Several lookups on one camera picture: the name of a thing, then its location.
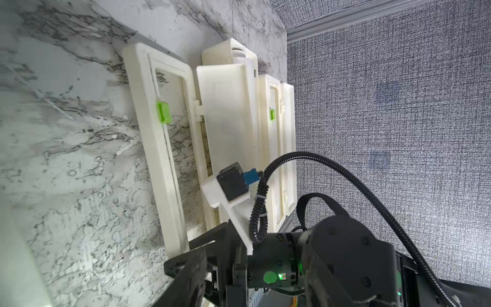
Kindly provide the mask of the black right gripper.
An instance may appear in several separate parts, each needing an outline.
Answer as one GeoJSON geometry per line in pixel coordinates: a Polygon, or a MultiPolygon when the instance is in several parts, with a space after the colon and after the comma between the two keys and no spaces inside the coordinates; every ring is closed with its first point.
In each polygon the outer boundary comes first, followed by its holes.
{"type": "Polygon", "coordinates": [[[248,255],[234,225],[222,223],[193,239],[187,253],[166,261],[164,272],[174,280],[183,272],[192,295],[210,303],[247,303],[251,289],[300,296],[299,238],[298,232],[268,233],[248,255]]]}

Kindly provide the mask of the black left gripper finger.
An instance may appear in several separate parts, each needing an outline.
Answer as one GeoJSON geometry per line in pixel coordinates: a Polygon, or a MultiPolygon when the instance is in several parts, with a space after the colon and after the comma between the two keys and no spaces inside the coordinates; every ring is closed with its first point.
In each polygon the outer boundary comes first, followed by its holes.
{"type": "Polygon", "coordinates": [[[205,294],[207,254],[196,249],[164,263],[166,276],[173,281],[152,306],[201,306],[205,294]]]}

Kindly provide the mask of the white wrap dispenser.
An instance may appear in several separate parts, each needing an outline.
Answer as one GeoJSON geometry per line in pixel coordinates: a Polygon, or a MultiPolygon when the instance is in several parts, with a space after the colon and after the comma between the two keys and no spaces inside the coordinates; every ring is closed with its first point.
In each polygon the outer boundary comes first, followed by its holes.
{"type": "Polygon", "coordinates": [[[166,252],[175,257],[189,250],[176,160],[190,159],[199,182],[234,162],[260,168],[258,59],[234,39],[204,50],[195,69],[143,43],[126,46],[123,58],[166,252]],[[233,63],[233,48],[246,52],[246,65],[233,63]],[[169,130],[181,119],[191,148],[176,156],[169,130]]]}
{"type": "MultiPolygon", "coordinates": [[[[261,123],[261,169],[296,151],[294,87],[268,75],[258,79],[261,123]]],[[[296,162],[278,168],[268,181],[265,206],[268,231],[278,232],[297,203],[296,162]]]]}

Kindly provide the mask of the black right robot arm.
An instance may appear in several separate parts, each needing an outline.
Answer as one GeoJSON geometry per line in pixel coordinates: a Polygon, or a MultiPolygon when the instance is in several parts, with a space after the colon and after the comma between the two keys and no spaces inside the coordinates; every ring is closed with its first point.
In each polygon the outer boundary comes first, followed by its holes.
{"type": "Polygon", "coordinates": [[[223,223],[168,260],[172,283],[158,306],[247,306],[248,291],[272,290],[305,306],[442,306],[416,263],[328,200],[334,211],[300,233],[269,233],[247,247],[244,231],[223,223]]]}

